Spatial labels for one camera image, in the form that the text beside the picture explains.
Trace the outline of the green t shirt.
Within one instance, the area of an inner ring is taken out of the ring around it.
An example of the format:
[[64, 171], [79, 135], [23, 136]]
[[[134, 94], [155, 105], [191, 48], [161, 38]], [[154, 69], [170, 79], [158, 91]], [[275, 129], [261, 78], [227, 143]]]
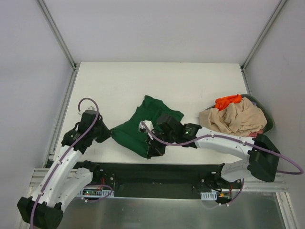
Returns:
[[112, 138], [119, 145], [149, 159], [147, 140], [151, 136], [145, 128], [152, 125], [151, 130], [158, 129], [157, 119], [163, 114], [171, 115], [177, 121], [184, 117], [182, 112], [169, 108], [162, 100], [146, 95], [128, 121], [111, 129]]

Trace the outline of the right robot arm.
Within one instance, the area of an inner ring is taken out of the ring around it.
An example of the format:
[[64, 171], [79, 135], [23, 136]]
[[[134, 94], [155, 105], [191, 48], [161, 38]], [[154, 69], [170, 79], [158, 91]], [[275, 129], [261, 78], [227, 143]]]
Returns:
[[140, 132], [147, 133], [147, 156], [162, 156], [167, 146], [211, 149], [239, 158], [233, 163], [222, 163], [212, 179], [219, 188], [248, 177], [274, 182], [280, 154], [264, 134], [240, 137], [222, 134], [197, 124], [182, 124], [173, 116], [163, 114], [154, 128], [151, 121], [139, 123]]

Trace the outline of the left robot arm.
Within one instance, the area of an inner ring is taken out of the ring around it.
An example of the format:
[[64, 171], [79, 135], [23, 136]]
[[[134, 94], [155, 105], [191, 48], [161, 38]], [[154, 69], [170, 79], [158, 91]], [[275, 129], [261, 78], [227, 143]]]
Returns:
[[72, 178], [71, 170], [93, 142], [102, 143], [111, 133], [98, 111], [86, 110], [73, 129], [61, 142], [58, 156], [30, 197], [21, 197], [17, 203], [24, 222], [31, 228], [56, 229], [69, 203], [87, 185], [102, 184], [101, 166], [85, 160]]

